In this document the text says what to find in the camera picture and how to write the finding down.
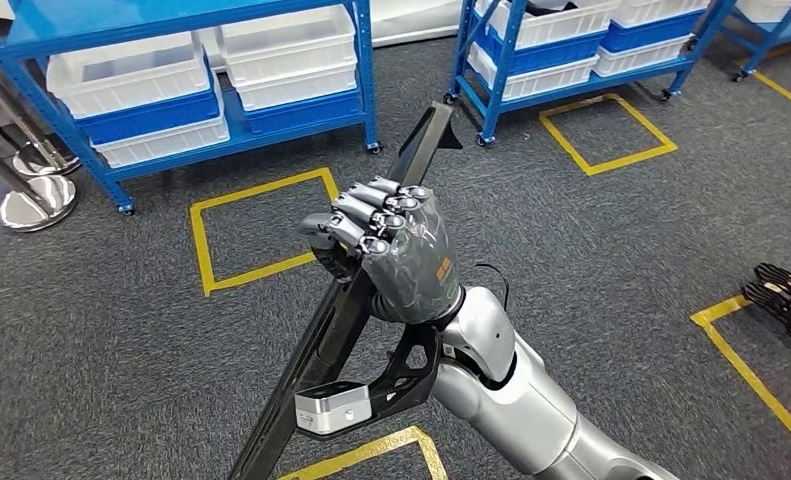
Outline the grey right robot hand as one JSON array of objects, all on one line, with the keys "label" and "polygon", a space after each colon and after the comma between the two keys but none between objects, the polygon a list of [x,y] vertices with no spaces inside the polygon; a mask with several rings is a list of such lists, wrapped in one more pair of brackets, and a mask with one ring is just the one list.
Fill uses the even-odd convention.
[{"label": "grey right robot hand", "polygon": [[300,221],[316,260],[339,283],[363,272],[376,289],[377,316],[419,324],[458,300],[457,255],[435,193],[376,176],[338,193],[328,213]]}]

